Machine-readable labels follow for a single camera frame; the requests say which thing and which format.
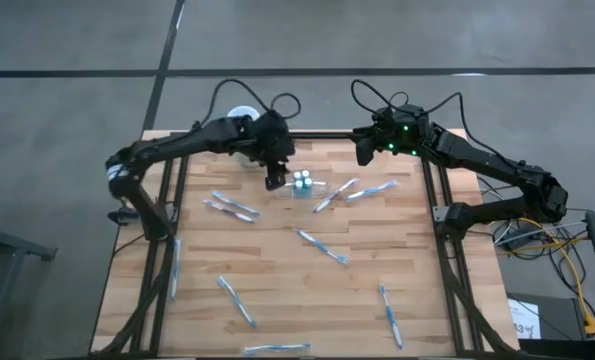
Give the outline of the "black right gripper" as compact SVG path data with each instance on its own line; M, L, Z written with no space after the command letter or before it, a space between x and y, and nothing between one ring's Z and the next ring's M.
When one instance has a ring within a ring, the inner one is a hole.
M417 156L428 122L425 110L415 105L378 109L373 116L373 126L352 130L358 165L367 166L374 158L375 149L378 152L389 151L393 155Z

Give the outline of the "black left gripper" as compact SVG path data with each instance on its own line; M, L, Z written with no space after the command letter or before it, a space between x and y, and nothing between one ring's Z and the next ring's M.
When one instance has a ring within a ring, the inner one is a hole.
M277 111L270 110L250 124L250 132L255 139L253 158L265 163L277 162L276 169L267 166L266 189L273 191L284 186L287 173L285 162L295 154L286 119Z

